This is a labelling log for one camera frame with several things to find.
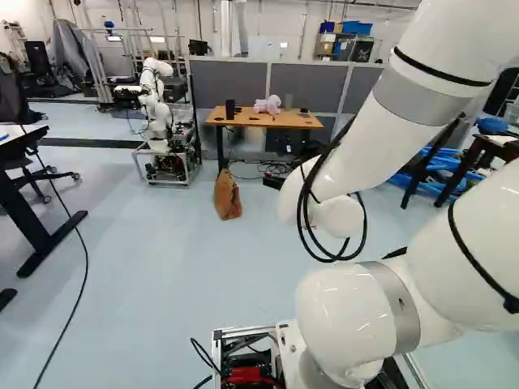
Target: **white robot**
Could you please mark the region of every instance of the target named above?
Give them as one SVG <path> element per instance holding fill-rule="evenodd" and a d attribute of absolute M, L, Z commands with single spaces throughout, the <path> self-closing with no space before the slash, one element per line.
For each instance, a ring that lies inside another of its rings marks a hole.
<path fill-rule="evenodd" d="M 518 14 L 517 0 L 422 1 L 349 132 L 315 176 L 307 206 L 312 224 L 334 237 L 359 229 L 362 208 L 347 194 L 387 180 L 487 91 L 519 54 Z M 316 161 L 304 164 L 304 177 Z M 298 169 L 283 185 L 283 220 L 296 220 L 302 184 Z M 358 388 L 394 354 L 468 330 L 519 330 L 518 230 L 516 160 L 428 223 L 406 254 L 335 263 L 308 275 L 296 296 L 307 354 L 334 385 Z"/>
<path fill-rule="evenodd" d="M 141 87 L 139 103 L 142 113 L 148 118 L 146 124 L 150 136 L 148 145 L 159 152 L 169 150 L 167 130 L 173 125 L 173 116 L 162 97 L 164 83 L 161 77 L 170 77 L 172 74 L 173 67 L 169 63 L 150 57 L 144 60 L 139 80 Z"/>

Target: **gray cubicle partition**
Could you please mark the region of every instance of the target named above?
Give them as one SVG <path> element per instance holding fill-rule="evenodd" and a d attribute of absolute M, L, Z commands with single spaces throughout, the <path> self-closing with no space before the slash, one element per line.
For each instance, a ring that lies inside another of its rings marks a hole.
<path fill-rule="evenodd" d="M 236 105 L 252 106 L 264 99 L 267 63 L 190 61 L 197 108 L 214 108 L 234 99 Z"/>
<path fill-rule="evenodd" d="M 356 66 L 351 73 L 342 113 L 357 113 L 382 73 L 379 67 Z"/>
<path fill-rule="evenodd" d="M 357 113 L 380 77 L 383 65 L 356 62 L 257 62 L 251 58 L 190 58 L 202 147 L 206 155 L 216 155 L 214 129 L 204 120 L 215 105 L 235 99 L 237 105 L 253 105 L 256 99 L 277 94 L 282 100 L 293 95 L 294 108 L 308 108 L 324 124 L 312 130 L 310 139 L 327 143 L 339 126 Z M 300 131 L 286 131 L 292 142 Z M 224 135 L 226 148 L 234 157 L 268 158 L 281 152 L 281 132 L 257 128 L 235 129 Z"/>
<path fill-rule="evenodd" d="M 347 73 L 347 66 L 273 63 L 269 92 L 282 100 L 293 95 L 294 108 L 336 113 Z"/>

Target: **black chair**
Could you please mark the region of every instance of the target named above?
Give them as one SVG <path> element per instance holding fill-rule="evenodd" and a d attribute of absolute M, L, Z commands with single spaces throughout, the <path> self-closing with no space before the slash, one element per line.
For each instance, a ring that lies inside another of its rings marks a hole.
<path fill-rule="evenodd" d="M 36 147 L 27 149 L 25 151 L 28 155 L 36 154 Z M 12 170 L 12 169 L 22 169 L 22 173 L 24 174 L 21 177 L 11 179 L 11 182 L 15 184 L 15 186 L 20 190 L 27 184 L 29 184 L 38 198 L 42 201 L 42 203 L 47 204 L 50 203 L 52 197 L 47 194 L 43 194 L 40 187 L 36 182 L 42 180 L 54 180 L 56 178 L 62 177 L 72 177 L 74 181 L 78 181 L 81 179 L 81 175 L 76 172 L 66 172 L 66 173 L 58 173 L 58 170 L 53 166 L 46 166 L 45 169 L 37 170 L 36 172 L 31 172 L 27 167 L 32 163 L 32 160 L 27 158 L 25 155 L 22 156 L 9 156 L 3 162 L 4 170 Z"/>

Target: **blue box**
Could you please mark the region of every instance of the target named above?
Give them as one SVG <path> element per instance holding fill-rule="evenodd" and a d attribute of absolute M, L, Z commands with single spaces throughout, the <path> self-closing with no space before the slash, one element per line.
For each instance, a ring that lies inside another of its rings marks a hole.
<path fill-rule="evenodd" d="M 333 26 L 335 25 L 334 22 L 323 22 L 319 26 L 319 34 L 325 33 L 325 32 L 333 32 Z"/>
<path fill-rule="evenodd" d="M 358 35 L 370 35 L 373 23 L 360 23 L 358 21 L 342 22 L 342 32 Z"/>

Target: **ladder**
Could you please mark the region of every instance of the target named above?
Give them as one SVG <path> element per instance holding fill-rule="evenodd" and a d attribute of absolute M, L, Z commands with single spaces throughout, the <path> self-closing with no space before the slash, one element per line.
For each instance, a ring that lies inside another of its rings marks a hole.
<path fill-rule="evenodd" d="M 11 43 L 10 55 L 16 59 L 20 65 L 23 65 L 28 60 L 27 52 L 25 51 L 25 41 L 27 37 L 24 34 L 24 30 L 18 22 L 8 22 L 7 20 L 2 20 L 2 29 Z"/>

